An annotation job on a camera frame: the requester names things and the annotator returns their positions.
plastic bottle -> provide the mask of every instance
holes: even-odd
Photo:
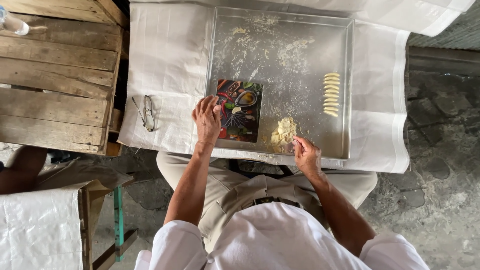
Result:
[[[21,35],[21,36],[28,34],[28,29],[29,29],[28,24],[16,18],[10,12],[6,11],[1,5],[0,5],[0,26],[3,26],[3,29],[7,31],[14,32],[15,34]]]

metal tray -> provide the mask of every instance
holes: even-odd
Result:
[[[262,83],[264,92],[257,143],[219,139],[215,147],[275,154],[271,133],[291,116],[324,158],[348,159],[353,27],[346,18],[216,7],[205,95],[215,95],[218,79]],[[338,117],[323,113],[330,72],[340,74]]]

hand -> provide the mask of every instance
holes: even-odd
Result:
[[[215,145],[220,135],[220,105],[215,105],[217,96],[207,96],[201,99],[192,111],[192,118],[197,124],[198,142]]]
[[[312,144],[309,140],[293,136],[295,139],[293,145],[295,147],[295,163],[300,171],[310,179],[322,172],[320,160],[322,151],[320,148]]]

belt buckle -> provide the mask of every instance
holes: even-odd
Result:
[[[262,203],[274,202],[274,201],[275,201],[275,198],[273,196],[270,196],[270,197],[263,197],[263,198],[255,199],[255,200],[253,200],[253,204],[254,205],[259,205],[259,204],[262,204]]]

red chili pepper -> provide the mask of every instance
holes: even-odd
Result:
[[[235,103],[235,101],[234,101],[227,93],[225,93],[225,92],[218,92],[216,95],[217,95],[217,96],[226,97],[226,98],[228,98],[231,102]]]
[[[225,115],[225,119],[227,118],[227,113],[225,112],[225,103],[226,102],[227,102],[227,100],[222,101],[222,113],[223,113],[223,115]]]

